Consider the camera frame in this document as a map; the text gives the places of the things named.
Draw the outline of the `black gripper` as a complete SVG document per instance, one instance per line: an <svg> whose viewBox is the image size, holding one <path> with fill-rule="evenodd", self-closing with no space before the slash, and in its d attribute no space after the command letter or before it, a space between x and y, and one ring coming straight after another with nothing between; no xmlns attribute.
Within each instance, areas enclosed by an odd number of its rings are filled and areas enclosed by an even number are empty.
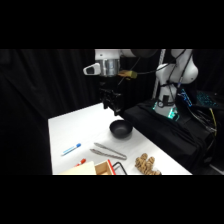
<svg viewBox="0 0 224 224"><path fill-rule="evenodd" d="M114 92L112 89L100 89L100 100L104 109L112 109L114 115L118 116L122 112L122 95Z"/></svg>

